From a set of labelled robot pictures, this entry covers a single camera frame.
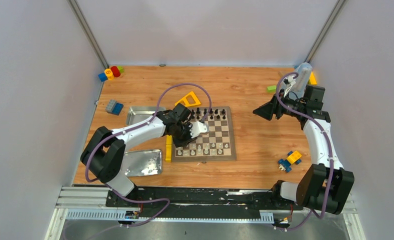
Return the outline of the small yellow rectangular block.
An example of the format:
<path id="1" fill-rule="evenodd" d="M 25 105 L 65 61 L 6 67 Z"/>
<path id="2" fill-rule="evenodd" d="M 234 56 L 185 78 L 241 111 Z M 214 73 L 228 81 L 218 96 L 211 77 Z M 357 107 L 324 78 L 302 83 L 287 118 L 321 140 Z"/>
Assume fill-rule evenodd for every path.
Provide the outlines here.
<path id="1" fill-rule="evenodd" d="M 172 141 L 173 141 L 172 136 L 171 135 L 167 135 L 166 136 L 166 145 L 167 146 L 171 146 L 172 145 Z"/>

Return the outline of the yellow arch block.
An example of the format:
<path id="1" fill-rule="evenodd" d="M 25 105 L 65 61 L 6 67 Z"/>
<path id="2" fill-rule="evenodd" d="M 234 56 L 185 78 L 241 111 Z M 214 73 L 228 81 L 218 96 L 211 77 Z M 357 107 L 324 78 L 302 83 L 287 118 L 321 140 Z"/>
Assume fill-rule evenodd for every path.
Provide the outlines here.
<path id="1" fill-rule="evenodd" d="M 166 145 L 165 161 L 168 163 L 172 161 L 172 145 Z"/>

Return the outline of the yellow triangle frame block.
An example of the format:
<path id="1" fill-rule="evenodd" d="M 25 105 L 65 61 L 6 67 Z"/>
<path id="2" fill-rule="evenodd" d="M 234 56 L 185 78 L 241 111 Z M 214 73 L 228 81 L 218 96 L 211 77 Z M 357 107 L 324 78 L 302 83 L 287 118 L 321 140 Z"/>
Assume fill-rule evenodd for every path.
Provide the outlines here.
<path id="1" fill-rule="evenodd" d="M 182 104 L 185 107 L 199 107 L 201 102 L 197 95 L 190 91 L 185 96 L 183 96 L 180 100 L 178 100 L 174 105 L 177 106 L 178 104 Z"/>

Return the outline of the wooden chess board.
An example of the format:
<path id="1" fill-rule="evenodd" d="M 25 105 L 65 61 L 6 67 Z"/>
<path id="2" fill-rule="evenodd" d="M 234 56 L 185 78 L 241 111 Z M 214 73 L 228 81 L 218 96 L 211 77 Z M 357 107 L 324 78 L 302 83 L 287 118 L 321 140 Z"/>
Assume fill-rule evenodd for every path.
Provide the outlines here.
<path id="1" fill-rule="evenodd" d="M 227 120 L 209 120 L 205 121 L 209 128 L 208 133 L 200 134 L 194 141 L 185 147 L 175 147 L 172 145 L 171 162 L 209 162 L 209 161 L 235 161 L 237 159 L 234 128 L 232 121 L 231 108 L 229 106 L 213 106 L 212 108 L 226 108 Z M 204 144 L 210 143 L 210 148 L 204 148 Z M 211 144 L 216 144 L 216 155 L 211 155 Z M 223 148 L 218 148 L 218 144 L 223 143 Z M 225 143 L 230 144 L 230 148 L 224 148 Z M 190 144 L 196 144 L 196 149 L 190 149 Z M 197 155 L 197 146 L 202 144 L 203 155 Z M 210 155 L 204 155 L 204 150 L 209 149 Z M 218 149 L 222 149 L 223 155 L 218 155 Z M 178 150 L 189 150 L 189 156 L 177 156 Z M 191 155 L 190 151 L 194 150 L 195 155 Z"/>

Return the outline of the gold tin with white pieces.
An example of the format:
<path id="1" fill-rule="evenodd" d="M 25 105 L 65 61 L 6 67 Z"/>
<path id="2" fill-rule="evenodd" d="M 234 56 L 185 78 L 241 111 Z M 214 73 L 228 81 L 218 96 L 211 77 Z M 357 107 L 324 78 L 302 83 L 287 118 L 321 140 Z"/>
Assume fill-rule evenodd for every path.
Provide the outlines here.
<path id="1" fill-rule="evenodd" d="M 152 118 L 155 112 L 165 111 L 166 108 L 160 106 L 130 106 L 128 109 L 125 124 L 127 126 L 137 124 L 148 118 Z"/>

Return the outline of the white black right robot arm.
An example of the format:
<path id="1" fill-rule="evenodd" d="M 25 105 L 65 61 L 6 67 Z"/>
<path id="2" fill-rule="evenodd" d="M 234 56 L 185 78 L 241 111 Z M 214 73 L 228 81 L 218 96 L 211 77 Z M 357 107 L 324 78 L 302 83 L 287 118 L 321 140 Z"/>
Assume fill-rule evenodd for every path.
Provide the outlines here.
<path id="1" fill-rule="evenodd" d="M 278 180 L 270 195 L 271 204 L 283 209 L 289 203 L 338 215 L 353 187 L 353 172 L 344 169 L 331 138 L 331 118 L 323 111 L 325 88 L 307 85 L 301 98 L 291 99 L 284 89 L 253 110 L 265 120 L 283 115 L 295 117 L 309 144 L 311 166 L 299 183 Z"/>

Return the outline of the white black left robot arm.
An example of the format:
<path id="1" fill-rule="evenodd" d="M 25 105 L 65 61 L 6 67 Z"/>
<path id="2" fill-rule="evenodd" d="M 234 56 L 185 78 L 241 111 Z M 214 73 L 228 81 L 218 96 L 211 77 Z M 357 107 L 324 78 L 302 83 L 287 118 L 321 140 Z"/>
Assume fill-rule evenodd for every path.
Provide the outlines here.
<path id="1" fill-rule="evenodd" d="M 135 184 L 122 169 L 125 152 L 149 140 L 172 136 L 175 145 L 183 147 L 194 140 L 190 120 L 192 111 L 182 104 L 172 110 L 158 111 L 146 120 L 123 128 L 99 127 L 83 150 L 80 161 L 88 173 L 119 194 L 125 206 L 138 201 Z"/>

